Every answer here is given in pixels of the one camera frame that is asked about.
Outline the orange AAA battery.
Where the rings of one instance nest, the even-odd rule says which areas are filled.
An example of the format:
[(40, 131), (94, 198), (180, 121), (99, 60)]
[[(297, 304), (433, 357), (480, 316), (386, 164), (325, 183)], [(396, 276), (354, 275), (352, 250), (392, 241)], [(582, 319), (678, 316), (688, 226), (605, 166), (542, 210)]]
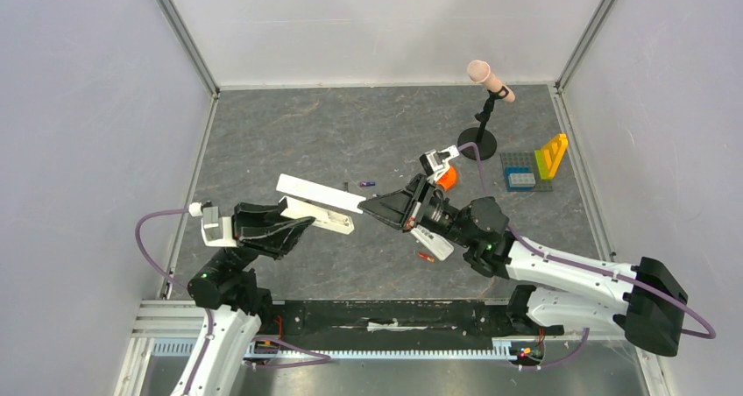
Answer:
[(419, 258), (423, 259), (423, 260), (428, 261), (429, 263), (434, 263), (435, 262), (435, 258), (433, 256), (430, 256), (430, 255), (426, 254), (426, 253), (419, 252), (417, 254), (417, 256)]

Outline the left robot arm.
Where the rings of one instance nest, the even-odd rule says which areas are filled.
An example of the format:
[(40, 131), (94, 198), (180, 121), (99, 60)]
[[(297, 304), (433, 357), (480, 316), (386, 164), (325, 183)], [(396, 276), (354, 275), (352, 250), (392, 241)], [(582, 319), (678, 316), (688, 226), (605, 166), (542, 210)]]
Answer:
[(188, 295), (205, 315), (174, 395), (226, 395), (249, 344), (275, 320), (269, 290), (257, 284), (250, 267), (260, 256), (281, 259), (312, 226), (313, 216), (283, 216), (285, 206), (240, 203), (221, 216), (209, 202), (192, 203), (201, 220), (203, 242), (216, 253), (187, 283)]

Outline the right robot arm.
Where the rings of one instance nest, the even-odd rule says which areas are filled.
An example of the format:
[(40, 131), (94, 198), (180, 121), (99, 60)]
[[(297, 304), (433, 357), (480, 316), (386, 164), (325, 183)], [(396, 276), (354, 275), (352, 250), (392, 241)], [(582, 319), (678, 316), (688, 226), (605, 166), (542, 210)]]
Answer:
[(602, 262), (549, 248), (514, 233), (494, 197), (457, 208), (421, 174), (358, 207), (396, 230), (463, 247), (463, 260), (486, 278), (519, 281), (506, 309), (507, 324), (518, 333), (605, 330), (655, 355), (679, 351), (688, 294), (657, 259)]

